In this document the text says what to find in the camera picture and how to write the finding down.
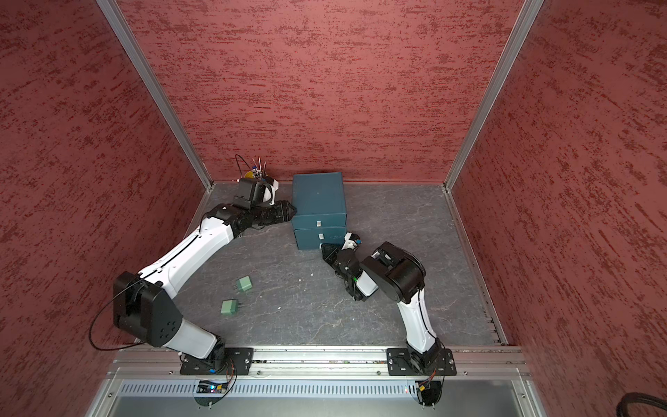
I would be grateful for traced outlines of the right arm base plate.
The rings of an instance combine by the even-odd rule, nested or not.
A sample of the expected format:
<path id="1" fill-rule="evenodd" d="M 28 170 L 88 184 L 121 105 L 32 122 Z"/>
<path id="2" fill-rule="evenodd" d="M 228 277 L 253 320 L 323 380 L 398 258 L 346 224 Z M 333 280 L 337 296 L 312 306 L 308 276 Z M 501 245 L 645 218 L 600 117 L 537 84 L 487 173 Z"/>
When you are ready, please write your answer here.
<path id="1" fill-rule="evenodd" d="M 387 369 L 391 376 L 455 376 L 457 368 L 451 349 L 440 349 L 431 357 L 410 349 L 387 349 Z"/>

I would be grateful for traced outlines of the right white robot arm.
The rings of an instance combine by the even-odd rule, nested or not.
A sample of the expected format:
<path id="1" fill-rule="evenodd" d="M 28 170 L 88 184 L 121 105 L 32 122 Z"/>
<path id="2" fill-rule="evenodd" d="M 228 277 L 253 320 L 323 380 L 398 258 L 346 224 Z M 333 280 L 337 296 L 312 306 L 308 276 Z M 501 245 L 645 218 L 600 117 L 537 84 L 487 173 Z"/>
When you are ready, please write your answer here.
<path id="1" fill-rule="evenodd" d="M 414 255 L 389 242 L 361 260 L 356 255 L 359 242 L 352 236 L 342 245 L 323 243 L 322 259 L 344 281 L 354 300 L 363 302 L 380 290 L 397 304 L 410 364 L 423 373 L 444 350 L 427 314 L 427 271 Z"/>

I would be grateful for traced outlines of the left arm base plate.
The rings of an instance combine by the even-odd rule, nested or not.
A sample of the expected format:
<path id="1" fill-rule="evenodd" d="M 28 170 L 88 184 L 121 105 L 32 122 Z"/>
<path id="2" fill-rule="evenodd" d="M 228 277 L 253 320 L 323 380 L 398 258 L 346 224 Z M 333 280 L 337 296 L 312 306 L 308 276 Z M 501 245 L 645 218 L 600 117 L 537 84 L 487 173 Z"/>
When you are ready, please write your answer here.
<path id="1" fill-rule="evenodd" d="M 180 375 L 245 376 L 249 374 L 254 353 L 251 347 L 222 347 L 204 359 L 182 354 Z"/>

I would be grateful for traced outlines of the teal drawer cabinet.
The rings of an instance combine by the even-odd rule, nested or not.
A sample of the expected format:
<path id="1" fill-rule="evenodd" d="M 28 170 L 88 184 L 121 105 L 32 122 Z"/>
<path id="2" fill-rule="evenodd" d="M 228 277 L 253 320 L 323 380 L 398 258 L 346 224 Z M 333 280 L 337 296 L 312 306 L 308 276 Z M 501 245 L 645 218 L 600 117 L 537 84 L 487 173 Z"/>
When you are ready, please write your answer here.
<path id="1" fill-rule="evenodd" d="M 339 247 L 347 234 L 347 205 L 340 172 L 299 174 L 293 177 L 291 223 L 298 250 Z"/>

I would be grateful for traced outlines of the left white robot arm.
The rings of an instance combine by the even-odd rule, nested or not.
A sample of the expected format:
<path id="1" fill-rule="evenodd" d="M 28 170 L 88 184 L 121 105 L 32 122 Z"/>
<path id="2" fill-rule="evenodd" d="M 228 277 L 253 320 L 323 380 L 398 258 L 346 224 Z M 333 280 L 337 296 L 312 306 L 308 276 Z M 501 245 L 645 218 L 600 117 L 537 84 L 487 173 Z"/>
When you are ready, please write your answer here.
<path id="1" fill-rule="evenodd" d="M 296 208 L 288 201 L 253 208 L 219 204 L 200 225 L 161 259 L 114 282 L 114 325 L 154 348 L 167 348 L 200 361 L 224 358 L 218 335 L 186 320 L 174 299 L 191 276 L 246 229 L 289 222 Z"/>

